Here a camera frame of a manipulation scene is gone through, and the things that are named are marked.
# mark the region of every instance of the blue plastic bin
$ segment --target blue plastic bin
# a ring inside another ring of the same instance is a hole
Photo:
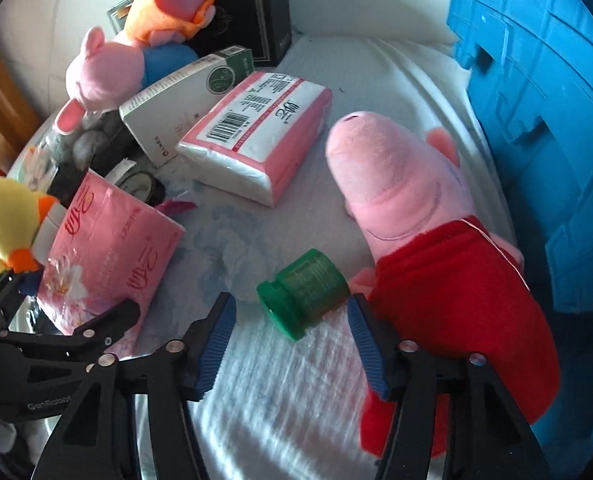
[[[561,392],[534,430],[572,479],[593,455],[593,17],[581,0],[452,0],[448,25],[557,341]]]

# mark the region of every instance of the plush ear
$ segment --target plush ear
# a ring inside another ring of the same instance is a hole
[[[54,129],[62,135],[71,134],[79,127],[85,115],[85,108],[78,99],[70,99],[54,120]]]
[[[104,44],[105,34],[103,34],[103,29],[100,27],[93,27],[87,31],[83,38],[83,43],[81,43],[81,55],[88,58]]]
[[[455,142],[445,128],[433,128],[428,132],[425,141],[439,153],[442,153],[456,167],[461,166]]]

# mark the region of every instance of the red plush dress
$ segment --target red plush dress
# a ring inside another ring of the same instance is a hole
[[[477,218],[467,221],[487,233]],[[515,265],[512,257],[506,258]],[[423,233],[377,262],[377,317],[438,356],[486,355],[531,424],[559,388],[557,350],[539,304],[499,249],[464,221]],[[361,446],[381,456],[395,412],[369,391]],[[437,401],[432,455],[446,450],[448,398]]]

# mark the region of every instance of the white bedsheet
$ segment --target white bedsheet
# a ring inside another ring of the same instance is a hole
[[[487,145],[465,94],[467,72],[445,54],[411,43],[304,36],[276,70],[334,91],[331,121],[355,110],[390,116],[417,134],[442,124],[457,140],[478,214],[513,240]],[[371,264],[358,227],[325,163],[325,139],[309,153],[271,210],[192,182],[177,157],[158,171],[168,195],[190,190],[198,209],[178,220],[187,232],[164,276],[139,339],[154,350],[204,317],[222,290],[238,320],[214,389],[192,404],[213,480],[368,480],[373,457],[359,450],[366,381],[344,310],[298,343],[263,313],[256,285],[309,248],[349,278]],[[144,474],[154,480],[144,398],[138,399]],[[433,463],[433,478],[441,464]]]

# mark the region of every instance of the blue plush fabric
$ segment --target blue plush fabric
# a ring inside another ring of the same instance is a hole
[[[172,72],[176,72],[198,59],[194,50],[179,43],[144,48],[143,55],[145,57],[143,88],[153,85]]]

